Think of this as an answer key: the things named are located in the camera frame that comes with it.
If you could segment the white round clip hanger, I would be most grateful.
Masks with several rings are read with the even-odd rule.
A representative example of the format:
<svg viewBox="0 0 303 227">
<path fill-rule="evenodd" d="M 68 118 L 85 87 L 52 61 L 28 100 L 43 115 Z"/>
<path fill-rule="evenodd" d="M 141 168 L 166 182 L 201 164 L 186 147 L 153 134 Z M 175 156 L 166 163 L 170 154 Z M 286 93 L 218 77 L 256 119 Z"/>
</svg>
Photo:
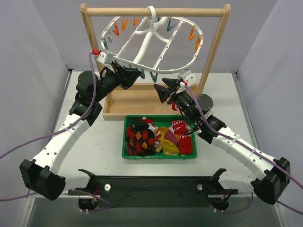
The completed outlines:
<svg viewBox="0 0 303 227">
<path fill-rule="evenodd" d="M 197 59 L 204 42 L 201 28 L 188 18 L 162 17 L 154 6 L 148 6 L 150 16 L 141 17 L 137 26 L 133 26 L 134 16 L 116 16 L 104 28 L 100 36 L 102 50 L 114 53 L 114 62 L 123 66 L 143 69 L 158 74 L 173 74 L 188 69 Z M 129 19 L 125 31 L 121 29 L 121 19 Z M 168 20 L 174 28 L 167 32 Z M 120 36 L 113 33 L 117 22 Z M 195 26 L 196 37 L 189 41 L 188 36 Z M 107 36 L 112 36 L 110 44 Z M 201 35 L 201 44 L 195 51 L 197 37 Z"/>
</svg>

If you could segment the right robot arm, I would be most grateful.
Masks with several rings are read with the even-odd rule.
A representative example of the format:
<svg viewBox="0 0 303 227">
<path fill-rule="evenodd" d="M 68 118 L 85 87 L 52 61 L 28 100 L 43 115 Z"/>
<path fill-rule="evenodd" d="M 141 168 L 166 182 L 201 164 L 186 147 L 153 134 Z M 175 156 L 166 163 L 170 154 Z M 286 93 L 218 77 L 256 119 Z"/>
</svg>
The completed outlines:
<svg viewBox="0 0 303 227">
<path fill-rule="evenodd" d="M 212 114 L 213 100 L 209 95 L 200 94 L 194 98 L 180 79 L 164 78 L 163 82 L 165 86 L 153 85 L 160 102 L 178 108 L 192 122 L 200 138 L 249 169 L 248 173 L 219 172 L 210 181 L 211 190 L 216 193 L 224 189 L 252 192 L 263 202 L 274 205 L 290 183 L 290 162 L 284 157 L 277 159 L 263 153 L 233 132 Z"/>
</svg>

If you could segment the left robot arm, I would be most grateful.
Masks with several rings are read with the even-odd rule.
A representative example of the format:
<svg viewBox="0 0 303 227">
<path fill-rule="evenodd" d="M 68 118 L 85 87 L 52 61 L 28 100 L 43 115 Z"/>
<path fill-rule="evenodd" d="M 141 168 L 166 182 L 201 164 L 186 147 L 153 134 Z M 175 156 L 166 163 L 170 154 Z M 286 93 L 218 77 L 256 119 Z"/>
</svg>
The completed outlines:
<svg viewBox="0 0 303 227">
<path fill-rule="evenodd" d="M 25 186 L 53 201 L 63 191 L 79 188 L 85 194 L 96 189 L 94 176 L 84 171 L 80 176 L 59 176 L 61 164 L 79 137 L 98 118 L 100 101 L 116 87 L 129 89 L 142 75 L 139 69 L 127 68 L 113 62 L 112 69 L 104 67 L 100 75 L 87 70 L 78 76 L 75 102 L 60 130 L 32 160 L 23 160 L 19 166 Z"/>
</svg>

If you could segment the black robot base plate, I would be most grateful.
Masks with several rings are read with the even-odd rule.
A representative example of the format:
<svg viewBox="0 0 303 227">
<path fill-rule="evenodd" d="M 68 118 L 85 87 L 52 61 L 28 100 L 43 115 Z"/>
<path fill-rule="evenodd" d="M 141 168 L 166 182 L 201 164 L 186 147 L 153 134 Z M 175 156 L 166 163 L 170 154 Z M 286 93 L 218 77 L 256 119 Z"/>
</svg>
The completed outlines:
<svg viewBox="0 0 303 227">
<path fill-rule="evenodd" d="M 99 195 L 103 202 L 98 202 L 98 207 L 105 208 L 196 208 L 208 207 L 209 202 L 218 201 L 227 208 L 228 197 L 236 195 L 233 191 L 225 195 L 208 195 L 207 193 L 194 194 L 176 191 L 172 192 L 117 192 L 113 195 Z"/>
</svg>

